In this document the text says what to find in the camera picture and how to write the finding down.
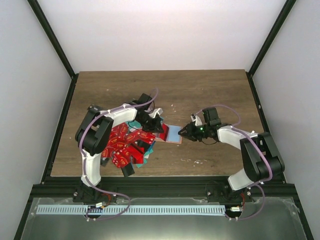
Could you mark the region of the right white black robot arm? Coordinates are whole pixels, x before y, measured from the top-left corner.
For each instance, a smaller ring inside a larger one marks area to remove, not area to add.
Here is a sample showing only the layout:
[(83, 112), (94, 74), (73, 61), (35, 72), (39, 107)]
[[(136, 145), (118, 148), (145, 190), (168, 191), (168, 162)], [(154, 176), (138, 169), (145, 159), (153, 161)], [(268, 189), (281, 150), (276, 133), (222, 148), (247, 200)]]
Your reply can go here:
[[(234, 124), (223, 123), (217, 107), (231, 110), (238, 117)], [(182, 138), (192, 142), (213, 139), (216, 143), (230, 145), (241, 152), (243, 168), (228, 177), (228, 185), (222, 188), (223, 198), (229, 202), (240, 196), (240, 190), (271, 181), (285, 170), (285, 164), (276, 143), (269, 132), (244, 131), (236, 126), (241, 123), (239, 114), (230, 107), (216, 104), (193, 113), (191, 122), (179, 132)]]

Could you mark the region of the pink leather card holder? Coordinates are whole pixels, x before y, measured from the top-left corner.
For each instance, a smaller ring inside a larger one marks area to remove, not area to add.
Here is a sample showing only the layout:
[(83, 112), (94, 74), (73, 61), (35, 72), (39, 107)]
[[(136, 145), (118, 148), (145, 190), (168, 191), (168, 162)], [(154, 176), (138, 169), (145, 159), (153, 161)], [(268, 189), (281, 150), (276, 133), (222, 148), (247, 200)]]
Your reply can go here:
[(171, 143), (171, 144), (181, 144), (182, 143), (182, 137), (180, 135), (178, 135), (178, 132), (182, 129), (181, 126), (177, 126), (177, 125), (169, 125), (169, 133), (167, 136), (166, 141), (163, 141), (162, 139), (159, 138), (159, 134), (160, 133), (156, 133), (155, 134), (155, 141), (158, 142), (164, 142), (164, 143)]

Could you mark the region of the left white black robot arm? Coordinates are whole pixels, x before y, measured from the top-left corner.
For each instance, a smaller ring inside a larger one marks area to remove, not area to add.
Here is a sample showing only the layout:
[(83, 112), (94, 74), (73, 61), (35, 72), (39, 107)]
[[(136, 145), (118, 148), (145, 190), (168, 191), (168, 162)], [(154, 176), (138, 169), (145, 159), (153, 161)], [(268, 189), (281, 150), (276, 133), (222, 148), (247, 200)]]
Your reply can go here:
[(102, 196), (100, 167), (111, 161), (124, 177), (135, 173), (153, 151), (157, 135), (166, 135), (163, 110), (155, 107), (155, 97), (143, 93), (139, 99), (104, 110), (90, 105), (76, 134), (81, 157), (80, 189), (91, 202)]

